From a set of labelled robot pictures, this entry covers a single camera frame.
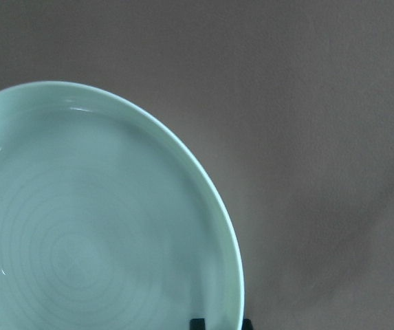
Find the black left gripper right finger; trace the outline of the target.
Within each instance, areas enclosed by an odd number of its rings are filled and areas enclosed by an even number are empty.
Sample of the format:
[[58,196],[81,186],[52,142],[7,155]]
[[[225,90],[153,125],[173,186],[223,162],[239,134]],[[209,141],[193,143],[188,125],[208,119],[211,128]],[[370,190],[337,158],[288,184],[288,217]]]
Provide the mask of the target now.
[[252,321],[250,319],[243,319],[241,330],[253,330]]

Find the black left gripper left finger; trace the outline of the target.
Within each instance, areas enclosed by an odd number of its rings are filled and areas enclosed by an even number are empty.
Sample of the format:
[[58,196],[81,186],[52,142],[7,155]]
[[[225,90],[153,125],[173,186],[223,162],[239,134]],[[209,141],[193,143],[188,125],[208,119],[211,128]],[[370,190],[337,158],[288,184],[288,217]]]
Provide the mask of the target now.
[[193,318],[189,322],[190,330],[206,330],[206,320],[204,318]]

